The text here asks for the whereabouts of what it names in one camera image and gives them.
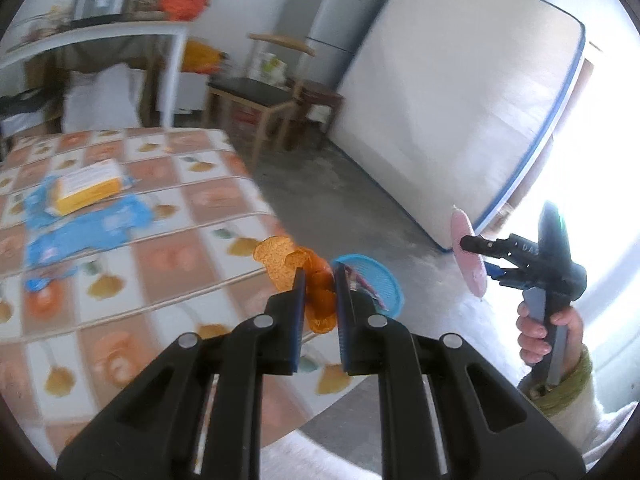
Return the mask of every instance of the black chair seat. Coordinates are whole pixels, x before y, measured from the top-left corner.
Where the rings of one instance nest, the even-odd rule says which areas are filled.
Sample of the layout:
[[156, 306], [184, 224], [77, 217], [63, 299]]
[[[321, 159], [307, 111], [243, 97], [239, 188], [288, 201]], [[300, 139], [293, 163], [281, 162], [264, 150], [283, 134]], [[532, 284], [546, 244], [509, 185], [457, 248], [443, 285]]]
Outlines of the black chair seat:
[[290, 92], [247, 77], [214, 78], [209, 86], [269, 108], [293, 101]]

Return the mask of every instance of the silver screw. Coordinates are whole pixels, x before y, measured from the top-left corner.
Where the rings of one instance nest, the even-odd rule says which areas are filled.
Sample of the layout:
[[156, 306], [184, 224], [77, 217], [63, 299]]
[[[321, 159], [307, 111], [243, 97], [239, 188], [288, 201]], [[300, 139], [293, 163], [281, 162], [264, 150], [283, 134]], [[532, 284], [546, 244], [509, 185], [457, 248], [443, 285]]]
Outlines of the silver screw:
[[182, 334], [178, 338], [178, 345], [182, 348], [192, 348], [196, 346], [198, 343], [198, 336], [193, 332], [187, 332], [186, 334]]
[[260, 314], [254, 318], [254, 325], [258, 328], [267, 328], [273, 324], [273, 317], [267, 314]]
[[373, 328], [382, 328], [386, 326], [387, 321], [386, 317], [382, 316], [382, 314], [373, 314], [367, 318], [367, 323]]
[[449, 348], [460, 348], [462, 346], [462, 338], [458, 334], [447, 334], [442, 338], [442, 342]]

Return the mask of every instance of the chair backrest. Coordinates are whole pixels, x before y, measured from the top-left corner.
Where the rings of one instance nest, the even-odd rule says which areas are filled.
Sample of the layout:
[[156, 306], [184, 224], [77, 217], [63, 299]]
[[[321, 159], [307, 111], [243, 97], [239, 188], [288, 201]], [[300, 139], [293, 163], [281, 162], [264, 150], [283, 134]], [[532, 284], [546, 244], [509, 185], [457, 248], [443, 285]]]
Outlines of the chair backrest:
[[296, 40], [295, 38], [290, 38], [289, 36], [278, 36], [276, 34], [249, 34], [247, 37], [250, 40], [254, 40], [254, 46], [251, 49], [249, 57], [247, 58], [246, 64], [244, 66], [244, 71], [242, 72], [242, 76], [244, 77], [248, 76], [249, 70], [251, 68], [251, 63], [258, 51], [258, 46], [261, 41], [281, 46], [283, 48], [297, 50], [302, 53], [302, 56], [298, 61], [298, 65], [296, 66], [296, 69], [294, 70], [292, 75], [292, 79], [294, 81], [292, 95], [297, 99], [300, 95], [302, 83], [304, 82], [304, 74], [306, 71], [308, 58], [315, 56], [316, 51], [308, 46], [308, 44], [306, 44], [304, 41]]

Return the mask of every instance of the gray refrigerator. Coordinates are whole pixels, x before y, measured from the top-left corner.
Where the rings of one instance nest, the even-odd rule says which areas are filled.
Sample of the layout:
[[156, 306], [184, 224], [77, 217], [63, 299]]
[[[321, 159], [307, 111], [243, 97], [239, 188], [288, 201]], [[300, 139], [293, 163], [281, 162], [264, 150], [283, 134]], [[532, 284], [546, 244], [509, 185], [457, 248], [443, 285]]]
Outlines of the gray refrigerator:
[[[305, 78], [337, 88], [386, 0], [286, 0], [276, 34], [303, 40], [316, 51]], [[299, 54], [275, 47], [292, 73]]]

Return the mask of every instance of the green sleeve cuff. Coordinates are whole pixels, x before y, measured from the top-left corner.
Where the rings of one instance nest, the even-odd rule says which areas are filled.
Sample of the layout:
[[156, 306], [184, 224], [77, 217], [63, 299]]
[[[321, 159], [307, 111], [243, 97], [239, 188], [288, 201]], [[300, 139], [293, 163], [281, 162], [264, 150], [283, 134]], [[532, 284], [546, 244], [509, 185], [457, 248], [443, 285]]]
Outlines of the green sleeve cuff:
[[582, 346], [580, 360], [574, 370], [552, 390], [547, 390], [543, 383], [533, 384], [530, 375], [523, 378], [518, 389], [531, 400], [546, 416], [554, 416], [574, 402], [589, 383], [593, 365], [586, 346]]

